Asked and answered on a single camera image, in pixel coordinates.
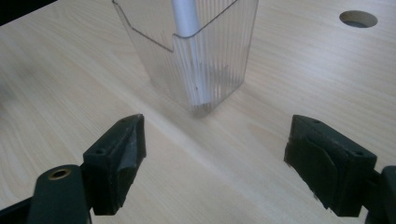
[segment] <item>light wood surface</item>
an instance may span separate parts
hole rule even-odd
[[[346,26],[347,10],[378,24]],[[396,3],[262,0],[245,83],[192,118],[149,82],[110,0],[59,0],[0,27],[0,209],[81,164],[114,122],[146,117],[148,157],[123,208],[94,223],[363,223],[337,217],[283,162],[291,116],[396,164]]]

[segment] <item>ribbed plastic container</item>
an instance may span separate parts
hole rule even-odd
[[[177,35],[172,1],[114,0],[160,92],[204,116],[244,81],[258,0],[196,0],[200,29]]]

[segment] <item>wooden table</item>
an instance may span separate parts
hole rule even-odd
[[[357,9],[378,24],[339,21]],[[260,1],[245,83],[195,119],[160,95],[109,0],[59,0],[0,27],[0,208],[118,119],[146,117],[148,157],[123,208],[94,223],[363,223],[337,217],[283,162],[291,116],[396,164],[396,3]]]

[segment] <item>clear plastic container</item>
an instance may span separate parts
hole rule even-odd
[[[177,34],[172,1],[114,0],[158,90],[201,117],[244,81],[258,0],[196,0],[199,27]]]

